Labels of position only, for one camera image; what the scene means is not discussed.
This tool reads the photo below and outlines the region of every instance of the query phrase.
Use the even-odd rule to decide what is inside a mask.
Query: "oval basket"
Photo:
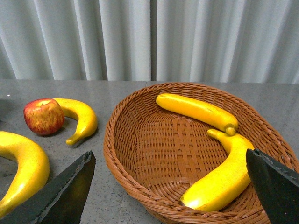
[[[250,184],[216,212],[180,206],[181,195],[227,157],[206,134],[210,125],[166,111],[159,93],[175,93],[214,104],[235,115],[238,133],[274,159],[299,172],[299,163],[282,136],[242,99],[196,83],[164,83],[142,88],[123,99],[106,125],[104,157],[127,193],[164,223],[269,224]]]

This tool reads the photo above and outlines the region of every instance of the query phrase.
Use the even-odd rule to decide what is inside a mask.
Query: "granite table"
[[[57,176],[80,155],[92,150],[96,168],[81,224],[160,224],[115,180],[103,156],[105,125],[114,107],[127,95],[157,82],[135,81],[53,81],[0,80],[0,130],[24,135],[40,144],[49,156],[50,179]],[[299,84],[203,83],[247,101],[289,143],[299,157]],[[66,118],[63,128],[50,137],[32,133],[23,118],[26,103],[38,98],[73,98],[89,104],[97,113],[97,133],[77,147],[65,140],[76,128]],[[17,170],[16,163],[0,157],[0,198],[6,193]]]

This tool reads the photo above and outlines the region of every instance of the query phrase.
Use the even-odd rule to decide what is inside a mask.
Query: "yellow banana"
[[[249,185],[246,151],[254,148],[248,139],[237,133],[229,136],[216,129],[209,129],[207,134],[221,142],[228,157],[220,166],[195,182],[182,195],[179,203],[196,210],[218,211]]]
[[[97,115],[89,105],[74,99],[54,98],[54,100],[60,104],[66,117],[78,121],[75,133],[65,141],[67,145],[73,145],[97,130]]]
[[[156,97],[156,103],[166,110],[201,120],[229,135],[234,135],[238,128],[238,121],[234,115],[204,101],[162,93]]]
[[[18,163],[17,173],[0,201],[0,218],[29,199],[47,182],[50,164],[44,150],[32,140],[0,131],[0,156]]]

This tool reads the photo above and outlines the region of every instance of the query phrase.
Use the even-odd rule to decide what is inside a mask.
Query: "white curtain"
[[[298,0],[0,0],[0,78],[299,83]]]

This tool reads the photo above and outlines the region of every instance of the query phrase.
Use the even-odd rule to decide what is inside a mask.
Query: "fake apple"
[[[64,124],[64,112],[54,99],[31,101],[25,105],[23,113],[29,129],[38,135],[53,134]]]

